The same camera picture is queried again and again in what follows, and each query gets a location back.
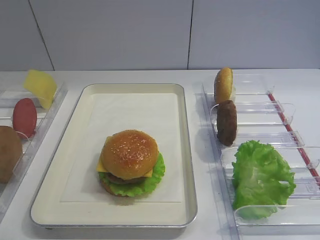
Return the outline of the bottom bun on tray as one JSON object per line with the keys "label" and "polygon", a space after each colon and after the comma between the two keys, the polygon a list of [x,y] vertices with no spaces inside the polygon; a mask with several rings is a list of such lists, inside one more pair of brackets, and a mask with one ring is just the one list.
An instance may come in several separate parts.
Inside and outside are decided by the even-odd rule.
{"label": "bottom bun on tray", "polygon": [[120,194],[120,193],[115,193],[111,187],[109,183],[104,182],[103,180],[100,181],[100,184],[102,185],[102,187],[111,195],[113,196],[117,196],[117,197],[129,197],[127,194]]}

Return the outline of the brown meat patty in rack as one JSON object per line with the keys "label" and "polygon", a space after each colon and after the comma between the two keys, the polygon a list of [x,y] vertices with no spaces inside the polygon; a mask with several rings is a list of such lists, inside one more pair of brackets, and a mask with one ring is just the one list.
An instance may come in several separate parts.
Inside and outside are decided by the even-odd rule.
{"label": "brown meat patty in rack", "polygon": [[237,110],[232,100],[221,102],[217,107],[217,138],[230,147],[237,134]]}

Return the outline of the brown bun in left rack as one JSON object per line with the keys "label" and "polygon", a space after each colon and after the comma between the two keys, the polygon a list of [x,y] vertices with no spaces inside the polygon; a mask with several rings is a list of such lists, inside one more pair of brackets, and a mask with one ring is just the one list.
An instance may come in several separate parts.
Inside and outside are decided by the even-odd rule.
{"label": "brown bun in left rack", "polygon": [[0,183],[6,184],[13,175],[13,169],[23,154],[20,137],[10,127],[0,126]]}

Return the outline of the red tomato slice in rack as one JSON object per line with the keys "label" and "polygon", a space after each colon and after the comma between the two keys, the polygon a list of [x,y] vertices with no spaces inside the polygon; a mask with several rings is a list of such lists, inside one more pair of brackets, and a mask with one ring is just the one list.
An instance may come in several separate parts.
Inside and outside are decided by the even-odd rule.
{"label": "red tomato slice in rack", "polygon": [[22,138],[30,138],[35,133],[37,124],[37,110],[30,98],[19,100],[13,110],[13,129]]}

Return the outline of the yellow cheese slice in rack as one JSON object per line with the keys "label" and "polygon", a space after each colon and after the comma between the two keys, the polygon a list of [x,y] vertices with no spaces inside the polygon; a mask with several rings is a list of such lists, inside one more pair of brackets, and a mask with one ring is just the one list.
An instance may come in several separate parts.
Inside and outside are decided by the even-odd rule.
{"label": "yellow cheese slice in rack", "polygon": [[44,109],[48,110],[51,107],[57,84],[50,74],[30,69],[23,87],[38,98],[40,105]]}

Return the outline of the clear acrylic rack left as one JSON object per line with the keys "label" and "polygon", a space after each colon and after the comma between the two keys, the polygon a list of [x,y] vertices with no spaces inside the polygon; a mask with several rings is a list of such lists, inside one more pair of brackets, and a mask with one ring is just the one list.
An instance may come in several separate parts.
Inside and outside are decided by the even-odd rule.
{"label": "clear acrylic rack left", "polygon": [[0,216],[16,195],[68,89],[58,83],[50,108],[23,86],[0,88]]}

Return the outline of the green lettuce on burger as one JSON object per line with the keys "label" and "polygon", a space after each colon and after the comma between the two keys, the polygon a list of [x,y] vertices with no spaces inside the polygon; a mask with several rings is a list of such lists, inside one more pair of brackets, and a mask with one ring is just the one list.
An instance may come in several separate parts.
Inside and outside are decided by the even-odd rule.
{"label": "green lettuce on burger", "polygon": [[131,184],[115,184],[110,182],[106,176],[106,172],[98,172],[99,180],[110,184],[111,189],[116,194],[128,195],[128,197],[136,197],[146,195],[153,192],[157,185],[161,182],[165,175],[166,167],[161,153],[158,154],[157,161],[152,169],[151,177],[147,177],[145,181]]}

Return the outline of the bun slice in rack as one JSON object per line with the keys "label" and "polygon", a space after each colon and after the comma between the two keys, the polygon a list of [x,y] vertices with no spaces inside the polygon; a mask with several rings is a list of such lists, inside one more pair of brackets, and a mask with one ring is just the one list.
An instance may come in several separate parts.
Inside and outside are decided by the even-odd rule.
{"label": "bun slice in rack", "polygon": [[233,90],[233,70],[229,67],[222,68],[214,80],[214,100],[220,104],[230,99]]}

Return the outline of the white tray liner paper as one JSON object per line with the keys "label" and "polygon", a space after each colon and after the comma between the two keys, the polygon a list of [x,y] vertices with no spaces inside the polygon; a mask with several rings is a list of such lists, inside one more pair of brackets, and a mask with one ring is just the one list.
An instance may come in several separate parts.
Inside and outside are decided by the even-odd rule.
{"label": "white tray liner paper", "polygon": [[164,158],[165,174],[149,195],[137,202],[183,200],[182,162],[178,97],[174,93],[97,93],[86,126],[77,130],[80,141],[72,153],[75,158],[62,194],[64,202],[126,204],[129,197],[115,197],[100,184],[96,165],[108,136],[136,129],[152,136]]}

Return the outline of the clear acrylic rack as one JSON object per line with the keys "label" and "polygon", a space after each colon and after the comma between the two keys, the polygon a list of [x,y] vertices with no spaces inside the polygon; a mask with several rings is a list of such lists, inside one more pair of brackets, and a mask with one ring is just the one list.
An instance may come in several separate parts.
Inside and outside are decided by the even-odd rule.
{"label": "clear acrylic rack", "polygon": [[296,108],[263,75],[201,79],[204,129],[225,240],[320,234],[320,149],[291,123]]}
{"label": "clear acrylic rack", "polygon": [[0,88],[0,216],[16,195],[68,89],[58,83],[50,108],[23,86]]}

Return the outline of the white metal tray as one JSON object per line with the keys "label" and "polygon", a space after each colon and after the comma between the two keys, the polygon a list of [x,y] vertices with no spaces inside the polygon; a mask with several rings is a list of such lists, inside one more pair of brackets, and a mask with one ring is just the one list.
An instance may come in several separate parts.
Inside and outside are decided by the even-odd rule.
{"label": "white metal tray", "polygon": [[[72,154],[81,138],[77,131],[86,126],[91,116],[95,94],[177,95],[183,184],[181,202],[137,202],[134,199],[153,191],[135,197],[115,196],[132,199],[125,204],[62,201],[75,162]],[[150,178],[159,153],[152,136],[138,129],[125,129],[106,137],[95,170],[97,175],[98,172],[111,173],[123,180]],[[183,87],[174,83],[97,83],[86,86],[33,200],[30,209],[33,222],[42,227],[184,228],[196,215],[197,198]]]}

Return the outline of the clear acrylic rack right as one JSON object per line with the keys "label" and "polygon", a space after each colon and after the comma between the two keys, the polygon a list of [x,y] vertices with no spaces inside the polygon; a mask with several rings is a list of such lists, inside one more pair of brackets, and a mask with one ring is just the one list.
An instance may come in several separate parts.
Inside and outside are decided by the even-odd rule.
{"label": "clear acrylic rack right", "polygon": [[291,123],[296,108],[263,75],[201,79],[204,129],[225,240],[320,234],[320,149]]}

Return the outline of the green lettuce leaf in rack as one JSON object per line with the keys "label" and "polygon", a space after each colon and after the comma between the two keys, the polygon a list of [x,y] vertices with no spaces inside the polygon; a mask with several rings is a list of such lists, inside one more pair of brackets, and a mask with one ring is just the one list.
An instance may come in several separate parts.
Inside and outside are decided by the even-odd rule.
{"label": "green lettuce leaf in rack", "polygon": [[238,147],[235,158],[232,207],[241,218],[267,218],[287,204],[296,188],[295,173],[273,146],[250,140]]}

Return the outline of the brown meat patty on burger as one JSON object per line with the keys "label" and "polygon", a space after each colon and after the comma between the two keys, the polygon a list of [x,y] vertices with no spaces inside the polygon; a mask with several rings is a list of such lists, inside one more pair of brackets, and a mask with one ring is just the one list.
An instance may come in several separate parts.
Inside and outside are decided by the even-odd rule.
{"label": "brown meat patty on burger", "polygon": [[119,177],[112,175],[109,172],[105,173],[104,175],[111,183],[118,184],[118,185],[137,184],[137,183],[141,183],[141,182],[145,181],[147,178],[147,177],[141,176],[138,178],[124,180],[122,178],[119,178]]}

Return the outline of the red strip on rack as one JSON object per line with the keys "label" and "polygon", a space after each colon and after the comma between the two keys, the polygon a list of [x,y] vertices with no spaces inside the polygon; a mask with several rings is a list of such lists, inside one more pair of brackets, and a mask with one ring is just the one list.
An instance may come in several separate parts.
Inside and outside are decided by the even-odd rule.
{"label": "red strip on rack", "polygon": [[310,160],[307,152],[302,147],[301,142],[298,140],[297,135],[294,133],[289,121],[287,120],[283,111],[281,110],[280,104],[276,101],[276,99],[272,93],[267,93],[267,96],[268,96],[269,100],[275,104],[275,108],[277,109],[278,115],[279,115],[285,129],[287,130],[287,132],[289,132],[291,138],[293,139],[294,143],[298,147],[297,150],[300,153],[305,165],[309,169],[310,174],[315,178],[316,183],[319,185],[320,184],[320,176],[319,176],[318,172],[316,171],[316,169],[311,165],[311,160]]}

